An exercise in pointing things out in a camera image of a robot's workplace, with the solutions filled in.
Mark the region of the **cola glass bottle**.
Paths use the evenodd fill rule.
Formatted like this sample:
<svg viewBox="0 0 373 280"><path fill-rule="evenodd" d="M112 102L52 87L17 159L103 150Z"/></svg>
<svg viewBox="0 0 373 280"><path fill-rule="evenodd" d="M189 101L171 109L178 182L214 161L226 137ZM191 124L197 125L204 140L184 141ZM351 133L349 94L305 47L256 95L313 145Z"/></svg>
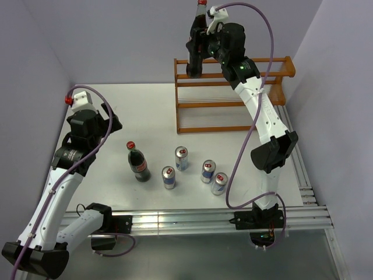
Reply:
<svg viewBox="0 0 373 280"><path fill-rule="evenodd" d="M128 162L135 178L141 183L147 182L151 178L151 173L144 154L136 148L133 141L127 142L126 147L129 151Z"/></svg>
<svg viewBox="0 0 373 280"><path fill-rule="evenodd" d="M193 20L191 29L196 27L207 27L206 7L207 1L198 1L196 16ZM200 76L202 75L202 61L203 57L192 58L189 56L189 60L186 66L186 72L190 78L200 78Z"/></svg>

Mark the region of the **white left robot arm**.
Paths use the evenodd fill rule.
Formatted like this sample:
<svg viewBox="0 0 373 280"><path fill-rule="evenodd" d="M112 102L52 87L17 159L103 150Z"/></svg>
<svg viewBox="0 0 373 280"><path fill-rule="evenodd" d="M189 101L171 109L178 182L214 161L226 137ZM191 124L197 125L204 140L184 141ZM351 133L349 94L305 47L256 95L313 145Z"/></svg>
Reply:
<svg viewBox="0 0 373 280"><path fill-rule="evenodd" d="M69 255L90 234L107 233L113 225L111 207L92 203L63 231L59 230L76 189L85 178L98 150L108 136L122 129L107 103L103 119L91 104L72 106L67 118L71 130L56 150L41 200L31 220L15 242L3 246L2 255L13 265L11 279L25 271L57 279L68 264Z"/></svg>

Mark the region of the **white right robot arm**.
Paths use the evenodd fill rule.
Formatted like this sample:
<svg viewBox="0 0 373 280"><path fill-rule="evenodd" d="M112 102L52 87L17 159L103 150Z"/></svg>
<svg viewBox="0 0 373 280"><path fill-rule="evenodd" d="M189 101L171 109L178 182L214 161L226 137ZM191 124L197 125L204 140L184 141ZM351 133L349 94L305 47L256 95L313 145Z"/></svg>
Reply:
<svg viewBox="0 0 373 280"><path fill-rule="evenodd" d="M199 78L202 61L214 58L221 66L224 79L252 117L248 134L256 130L261 144L251 151L251 160L261 174L261 183L258 195L249 203L258 208L252 213L253 223L263 228L272 221L270 210L282 200L277 193L279 178L298 135L289 131L277 115L264 91L265 79L254 61L245 55L244 44L245 30L240 24L220 23L213 33L209 33L207 27L194 27L186 44L189 52L186 72L190 78Z"/></svg>

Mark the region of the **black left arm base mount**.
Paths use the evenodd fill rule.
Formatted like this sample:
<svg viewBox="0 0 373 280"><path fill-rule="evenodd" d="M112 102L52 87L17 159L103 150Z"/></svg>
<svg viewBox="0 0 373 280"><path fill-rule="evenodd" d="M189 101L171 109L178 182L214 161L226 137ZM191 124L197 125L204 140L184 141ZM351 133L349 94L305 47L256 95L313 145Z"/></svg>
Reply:
<svg viewBox="0 0 373 280"><path fill-rule="evenodd" d="M106 233L130 234L132 227L131 215L114 215L106 229L99 229L91 236L91 248L95 251L110 251L119 242L119 236L106 235Z"/></svg>

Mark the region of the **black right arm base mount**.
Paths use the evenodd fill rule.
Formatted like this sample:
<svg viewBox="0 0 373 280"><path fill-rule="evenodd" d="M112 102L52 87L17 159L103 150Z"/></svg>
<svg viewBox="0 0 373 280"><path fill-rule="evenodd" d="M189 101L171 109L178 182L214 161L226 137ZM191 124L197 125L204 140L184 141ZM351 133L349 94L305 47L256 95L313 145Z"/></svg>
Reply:
<svg viewBox="0 0 373 280"><path fill-rule="evenodd" d="M234 217L229 220L236 230L261 230L249 234L251 242L257 246L269 246L275 242L275 229L282 229L285 224L282 210L261 210L234 212Z"/></svg>

